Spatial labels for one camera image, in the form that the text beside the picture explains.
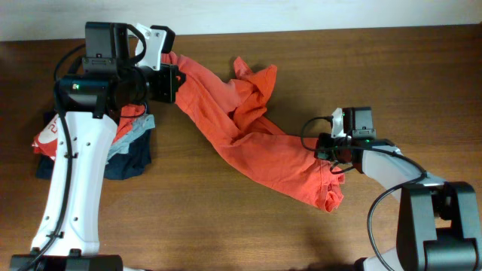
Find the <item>orange soccer t-shirt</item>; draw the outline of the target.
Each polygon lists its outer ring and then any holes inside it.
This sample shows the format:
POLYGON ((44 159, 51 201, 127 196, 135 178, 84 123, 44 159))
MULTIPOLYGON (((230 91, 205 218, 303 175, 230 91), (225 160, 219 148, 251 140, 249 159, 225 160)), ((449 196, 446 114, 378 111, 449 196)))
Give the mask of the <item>orange soccer t-shirt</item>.
POLYGON ((308 150, 316 139, 289 135, 265 117, 276 83, 275 65, 254 72, 237 57, 235 77, 223 82, 187 56, 171 52, 162 60, 177 65, 186 76, 175 103, 228 164, 251 180, 322 211, 331 212, 341 204, 345 177, 332 174, 330 163, 317 160, 308 150))

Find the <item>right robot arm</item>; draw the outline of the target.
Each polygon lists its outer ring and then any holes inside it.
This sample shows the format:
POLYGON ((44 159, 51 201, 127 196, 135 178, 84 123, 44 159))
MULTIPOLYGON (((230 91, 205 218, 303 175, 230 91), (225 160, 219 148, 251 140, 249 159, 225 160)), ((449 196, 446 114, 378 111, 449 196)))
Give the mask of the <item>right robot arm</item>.
POLYGON ((316 158, 333 166, 345 164, 384 187, 367 217, 373 257, 355 262, 356 270, 479 270, 481 225, 474 188, 429 173, 404 156, 396 144, 377 138, 372 110, 337 108, 324 118, 330 133, 322 133, 316 158), (373 234, 373 216, 383 199, 399 203, 396 244, 382 253, 373 234))

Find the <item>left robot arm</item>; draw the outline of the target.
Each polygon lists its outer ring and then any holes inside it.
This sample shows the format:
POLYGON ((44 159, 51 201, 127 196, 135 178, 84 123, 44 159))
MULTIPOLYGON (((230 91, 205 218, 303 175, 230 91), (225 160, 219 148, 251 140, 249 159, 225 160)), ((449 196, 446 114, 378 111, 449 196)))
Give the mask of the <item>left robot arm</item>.
POLYGON ((162 56, 175 33, 166 26, 89 22, 54 81, 56 157, 44 216, 28 254, 12 270, 122 270, 117 254, 99 251, 99 202, 108 151, 121 108, 153 99, 173 103, 185 75, 162 56))

